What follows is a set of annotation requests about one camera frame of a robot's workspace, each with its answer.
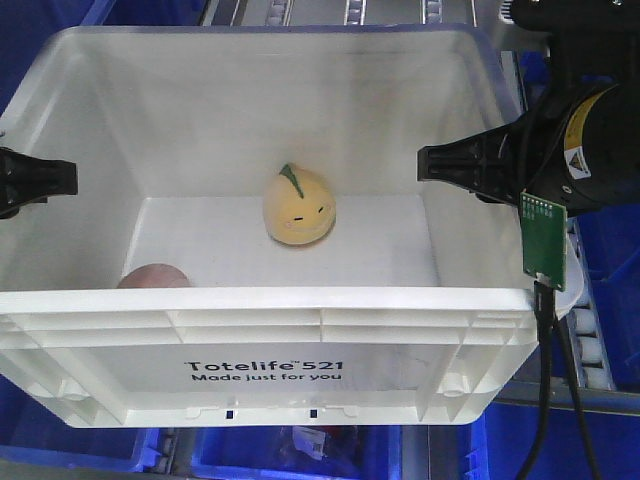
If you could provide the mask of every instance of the round pink object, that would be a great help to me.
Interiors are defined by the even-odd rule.
[[[136,268],[120,280],[118,288],[180,288],[190,287],[187,276],[171,265],[152,263]]]

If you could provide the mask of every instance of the blue plastic crate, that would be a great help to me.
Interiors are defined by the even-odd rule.
[[[200,429],[191,463],[192,471],[200,477],[219,480],[400,480],[400,427],[359,428],[363,442],[360,458],[353,461],[355,471],[340,471],[340,466],[335,462],[310,458],[304,462],[304,468],[300,468],[298,463],[298,471],[283,465],[278,449],[283,445],[283,429],[288,433],[290,427]]]
[[[92,4],[93,0],[0,2],[0,113],[47,38],[78,25]]]
[[[0,377],[0,457],[120,472],[155,465],[159,429],[72,428]]]
[[[205,0],[118,0],[105,25],[197,25]]]
[[[538,410],[492,404],[479,420],[459,428],[461,475],[466,480],[515,478],[533,442]],[[640,478],[640,418],[587,414],[604,478]],[[591,478],[575,413],[552,410],[549,430],[529,480]]]
[[[614,381],[640,390],[640,206],[579,219],[592,289]]]

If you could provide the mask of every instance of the green circuit board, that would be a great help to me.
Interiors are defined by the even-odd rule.
[[[528,193],[520,194],[524,272],[564,291],[567,209]]]

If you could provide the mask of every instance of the plush toy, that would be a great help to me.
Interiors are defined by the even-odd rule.
[[[286,164],[267,187],[263,214],[267,231],[275,240],[305,245],[331,230],[336,201],[320,176]]]
[[[152,263],[136,268],[120,280],[118,288],[179,288],[190,287],[187,276],[171,265]]]

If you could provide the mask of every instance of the yellow plush toy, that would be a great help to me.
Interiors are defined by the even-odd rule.
[[[324,237],[336,219],[336,201],[324,180],[286,164],[264,196],[269,235],[287,245],[305,245]]]

